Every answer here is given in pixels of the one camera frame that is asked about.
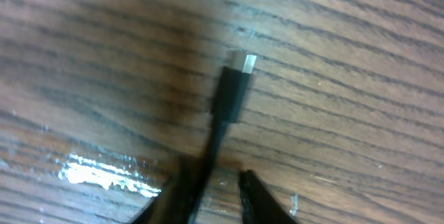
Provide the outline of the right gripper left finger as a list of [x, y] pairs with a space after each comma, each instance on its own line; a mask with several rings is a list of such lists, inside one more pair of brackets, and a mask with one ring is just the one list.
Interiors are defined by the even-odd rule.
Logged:
[[131, 224], [188, 224], [194, 223], [211, 173], [215, 156], [196, 161], [180, 159], [180, 170], [167, 181]]

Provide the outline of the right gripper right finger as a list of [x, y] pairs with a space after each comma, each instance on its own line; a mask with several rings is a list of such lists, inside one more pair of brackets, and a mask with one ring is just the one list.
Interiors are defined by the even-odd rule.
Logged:
[[254, 171], [241, 171], [238, 185], [243, 224], [298, 224], [283, 210]]

